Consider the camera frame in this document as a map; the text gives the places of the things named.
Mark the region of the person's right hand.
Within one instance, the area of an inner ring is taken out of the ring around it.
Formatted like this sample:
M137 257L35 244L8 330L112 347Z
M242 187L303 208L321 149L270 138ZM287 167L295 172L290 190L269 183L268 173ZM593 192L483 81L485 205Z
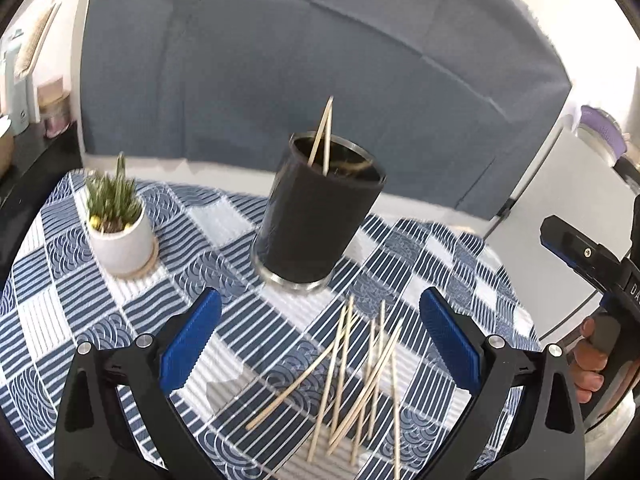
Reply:
M579 327L582 339L573 349L573 361L570 363L572 378L579 404L586 404L593 393L598 392L604 377L601 374L608 362L608 355L598 350L591 343L591 336L596 331L596 320L591 316L582 321Z

